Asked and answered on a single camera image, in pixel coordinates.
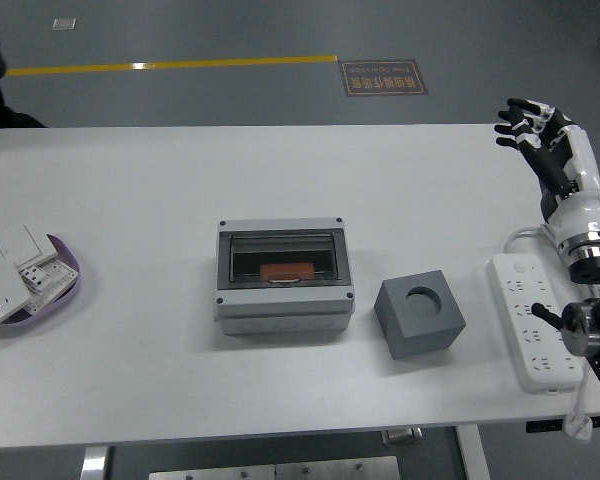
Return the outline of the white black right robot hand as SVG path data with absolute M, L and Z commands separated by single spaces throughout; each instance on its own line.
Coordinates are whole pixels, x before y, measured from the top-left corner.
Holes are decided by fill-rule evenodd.
M 538 178 L 541 212 L 558 251 L 600 248 L 600 174 L 586 131 L 559 109 L 510 98 L 496 143 L 517 150 Z

